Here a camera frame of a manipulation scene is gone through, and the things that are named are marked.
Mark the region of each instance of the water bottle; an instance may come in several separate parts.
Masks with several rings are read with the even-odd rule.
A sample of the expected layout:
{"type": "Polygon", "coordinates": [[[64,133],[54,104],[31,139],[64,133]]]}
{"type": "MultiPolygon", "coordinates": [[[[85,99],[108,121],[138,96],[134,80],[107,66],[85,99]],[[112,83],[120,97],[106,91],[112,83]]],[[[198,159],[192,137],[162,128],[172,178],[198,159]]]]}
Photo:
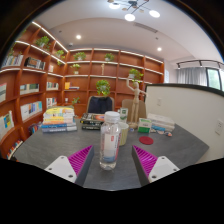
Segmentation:
{"type": "Polygon", "coordinates": [[[119,125],[120,114],[108,111],[104,116],[101,126],[100,166],[104,170],[112,170],[116,166],[121,127],[119,125]]]}

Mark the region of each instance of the small box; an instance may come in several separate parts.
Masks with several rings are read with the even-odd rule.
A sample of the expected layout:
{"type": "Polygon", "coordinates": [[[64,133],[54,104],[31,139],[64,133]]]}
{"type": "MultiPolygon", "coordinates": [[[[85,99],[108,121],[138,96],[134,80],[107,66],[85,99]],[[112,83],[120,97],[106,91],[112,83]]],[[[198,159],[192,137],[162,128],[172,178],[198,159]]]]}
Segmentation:
{"type": "Polygon", "coordinates": [[[139,118],[138,132],[149,133],[152,127],[152,121],[147,118],[139,118]]]}
{"type": "Polygon", "coordinates": [[[127,123],[128,118],[128,108],[121,107],[120,108],[120,122],[127,123]]]}

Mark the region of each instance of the bottle cap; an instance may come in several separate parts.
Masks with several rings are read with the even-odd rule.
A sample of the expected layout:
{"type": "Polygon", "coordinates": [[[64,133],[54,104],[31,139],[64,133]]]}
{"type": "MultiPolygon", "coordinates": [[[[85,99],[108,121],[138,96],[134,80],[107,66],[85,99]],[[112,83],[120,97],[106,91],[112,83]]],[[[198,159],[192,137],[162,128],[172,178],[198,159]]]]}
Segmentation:
{"type": "Polygon", "coordinates": [[[120,121],[120,114],[114,111],[107,111],[105,113],[104,120],[110,123],[117,123],[118,121],[120,121]]]}

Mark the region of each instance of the white wall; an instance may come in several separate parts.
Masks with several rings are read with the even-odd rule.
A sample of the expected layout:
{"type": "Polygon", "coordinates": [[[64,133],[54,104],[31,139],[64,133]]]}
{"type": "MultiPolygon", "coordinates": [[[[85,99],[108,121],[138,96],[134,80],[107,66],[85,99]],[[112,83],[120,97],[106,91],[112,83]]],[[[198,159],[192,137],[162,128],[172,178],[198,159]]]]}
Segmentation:
{"type": "Polygon", "coordinates": [[[224,129],[215,132],[217,119],[224,121],[224,97],[214,93],[181,87],[149,86],[146,112],[172,118],[193,135],[209,145],[208,151],[197,162],[223,158],[224,129]]]}
{"type": "Polygon", "coordinates": [[[173,66],[167,61],[164,60],[165,70],[169,72],[169,83],[177,83],[177,72],[173,66]]]}

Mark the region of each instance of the bookshelf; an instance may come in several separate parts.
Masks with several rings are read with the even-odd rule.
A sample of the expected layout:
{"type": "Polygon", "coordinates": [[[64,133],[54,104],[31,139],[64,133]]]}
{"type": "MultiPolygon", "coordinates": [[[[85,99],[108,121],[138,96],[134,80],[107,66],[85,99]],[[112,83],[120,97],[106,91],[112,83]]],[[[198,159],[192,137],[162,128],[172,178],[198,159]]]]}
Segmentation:
{"type": "Polygon", "coordinates": [[[56,97],[58,106],[66,106],[72,104],[73,98],[80,97],[80,103],[75,104],[74,107],[75,113],[81,116],[86,112],[88,98],[97,96],[96,82],[98,80],[104,79],[110,83],[110,97],[114,98],[115,110],[117,110],[121,107],[123,99],[134,97],[133,92],[126,87],[126,78],[131,68],[144,74],[139,85],[143,91],[146,84],[163,83],[164,79],[164,63],[160,60],[121,49],[77,48],[67,50],[46,28],[35,22],[29,24],[26,32],[16,40],[13,50],[15,56],[22,53],[21,64],[4,66],[0,71],[0,84],[7,83],[6,99],[0,102],[0,115],[5,115],[11,110],[15,124],[0,142],[3,158],[6,158],[14,142],[18,139],[25,142],[29,138],[28,127],[31,124],[42,121],[43,113],[46,111],[46,98],[56,97]],[[51,43],[49,51],[35,44],[35,41],[43,36],[49,38],[49,43],[51,43]],[[64,58],[56,55],[58,50],[64,51],[64,58]],[[73,55],[77,52],[85,52],[85,60],[75,60],[73,55]],[[112,62],[105,61],[106,53],[114,55],[112,62]],[[44,69],[24,66],[28,57],[45,62],[44,69]],[[74,63],[81,66],[78,75],[74,74],[74,69],[70,67],[74,63]],[[53,71],[48,70],[50,66],[53,66],[53,71]],[[58,83],[58,90],[48,90],[47,82],[58,83]],[[65,82],[70,82],[72,86],[79,86],[79,89],[65,90],[65,82]],[[20,95],[20,85],[34,83],[39,84],[39,92],[20,95]],[[36,101],[42,101],[42,112],[22,121],[20,106],[36,101]]]}

